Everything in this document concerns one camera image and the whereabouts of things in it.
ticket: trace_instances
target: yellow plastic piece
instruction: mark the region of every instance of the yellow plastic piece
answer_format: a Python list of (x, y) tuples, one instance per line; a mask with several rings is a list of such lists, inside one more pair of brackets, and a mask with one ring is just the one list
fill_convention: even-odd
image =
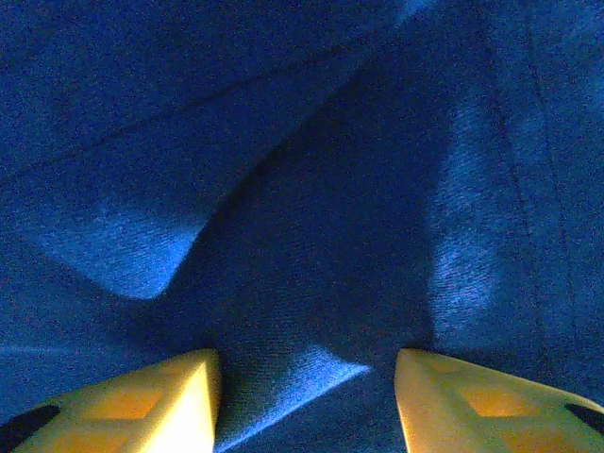
[(53, 398), (60, 413), (15, 453), (211, 452), (218, 355), (199, 350)]
[(604, 452), (604, 436), (564, 405), (595, 402), (467, 361), (402, 349), (394, 378), (410, 453)]

